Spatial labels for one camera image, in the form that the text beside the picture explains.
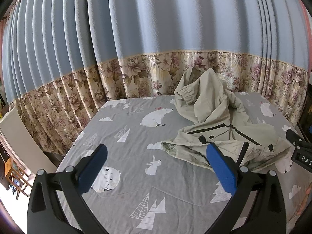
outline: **silver bolt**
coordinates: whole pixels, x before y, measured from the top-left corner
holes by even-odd
[[[274,177],[276,175],[276,172],[274,170],[270,170],[269,174]]]
[[[71,173],[73,170],[74,170],[74,167],[70,165],[66,167],[65,172]]]
[[[41,176],[41,175],[43,175],[43,174],[44,174],[44,169],[38,170],[37,175]]]
[[[241,170],[242,173],[247,173],[249,171],[246,166],[241,166],[239,169]]]

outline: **curtain pleat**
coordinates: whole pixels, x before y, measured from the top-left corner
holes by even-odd
[[[64,155],[107,100],[171,95],[188,68],[213,68],[229,90],[260,93],[295,125],[312,52],[300,9],[298,0],[16,0],[2,50],[9,106],[43,151]]]

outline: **bed sheet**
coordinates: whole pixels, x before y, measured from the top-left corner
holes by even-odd
[[[268,123],[285,138],[289,122],[258,93],[236,93],[252,123]],[[160,142],[192,125],[174,106],[174,96],[108,101],[76,139],[58,171],[76,165],[103,143],[108,159],[93,188],[83,198],[99,222],[115,233],[205,233],[230,199],[216,175],[161,150]],[[273,169],[280,179],[288,229],[312,175],[290,159]],[[62,193],[60,203],[69,223],[79,228]],[[248,206],[240,216],[244,222]]]

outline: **khaki jacket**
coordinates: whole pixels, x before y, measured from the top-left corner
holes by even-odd
[[[212,170],[205,158],[207,144],[203,145],[199,136],[205,136],[207,142],[214,142],[225,156],[231,157],[235,162],[244,142],[249,142],[241,165],[252,171],[259,171],[285,156],[292,146],[276,135],[272,125],[252,124],[243,103],[235,94],[224,89],[211,68],[200,76],[195,68],[187,70],[174,93],[177,111],[194,122],[194,125],[180,129],[176,138],[163,141],[164,151],[173,157]],[[260,145],[252,143],[229,127],[188,134],[223,123],[232,124]]]

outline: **wooden chair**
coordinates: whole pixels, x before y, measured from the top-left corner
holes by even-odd
[[[26,175],[27,177],[29,176],[23,170],[21,170],[21,168],[13,161],[12,157],[10,157],[4,165],[4,173],[6,179],[17,189],[17,191],[22,192],[27,197],[29,196],[29,194],[25,193],[25,189],[27,186],[32,188],[32,185],[23,178],[24,175]],[[18,186],[17,184],[15,184],[14,179],[17,179],[21,185]]]

